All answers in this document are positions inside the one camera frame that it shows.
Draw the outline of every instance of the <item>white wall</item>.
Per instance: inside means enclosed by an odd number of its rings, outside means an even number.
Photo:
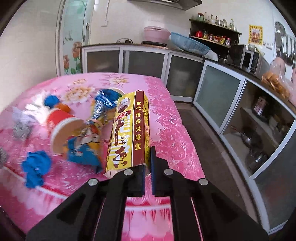
[[[130,38],[134,43],[141,43],[143,28],[151,25],[189,36],[188,19],[199,12],[207,12],[218,16],[218,19],[226,19],[228,23],[233,18],[235,26],[242,33],[240,44],[248,44],[249,24],[262,26],[263,41],[273,43],[274,48],[274,16],[281,17],[281,22],[287,25],[269,0],[203,0],[201,5],[187,11],[153,3],[110,0],[108,25],[102,27],[105,24],[107,1],[99,0],[95,6],[91,22],[91,44],[112,43],[119,38]],[[274,49],[263,47],[263,51],[265,59],[272,62]]]
[[[24,90],[56,77],[60,0],[27,0],[0,37],[0,111]]]

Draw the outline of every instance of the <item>framed picture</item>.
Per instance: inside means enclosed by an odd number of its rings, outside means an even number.
[[[263,27],[249,25],[249,41],[248,43],[263,44]]]

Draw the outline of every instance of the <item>range hood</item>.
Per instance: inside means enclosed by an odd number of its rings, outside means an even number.
[[[170,7],[179,8],[182,10],[188,10],[195,6],[202,4],[201,0],[128,0],[129,2],[139,1],[139,2],[152,2],[157,4],[162,4]]]

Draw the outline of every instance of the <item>cardboard box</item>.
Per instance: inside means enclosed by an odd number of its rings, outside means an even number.
[[[118,100],[108,145],[105,176],[137,165],[150,170],[149,104],[144,91],[135,91]]]

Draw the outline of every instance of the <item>table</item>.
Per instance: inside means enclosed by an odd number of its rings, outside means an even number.
[[[73,115],[87,119],[91,100],[101,88],[116,87],[125,93],[144,90],[149,99],[150,144],[157,156],[166,159],[170,168],[186,178],[204,177],[195,147],[182,125],[181,117],[161,79],[135,74],[87,73],[66,75],[42,82],[22,93],[0,114],[0,146],[7,152],[5,166],[0,170],[0,205],[10,219],[25,233],[49,214],[90,178],[105,180],[95,174],[93,167],[65,160],[50,151],[49,136],[44,126],[33,129],[26,142],[12,137],[12,107],[21,110],[35,94],[47,91],[68,104]],[[111,123],[102,131],[103,157],[111,133]],[[46,151],[52,166],[44,175],[44,185],[35,189],[25,187],[21,163],[27,152]],[[128,198],[122,240],[173,240],[169,198],[152,195],[151,176],[146,177],[145,196]]]

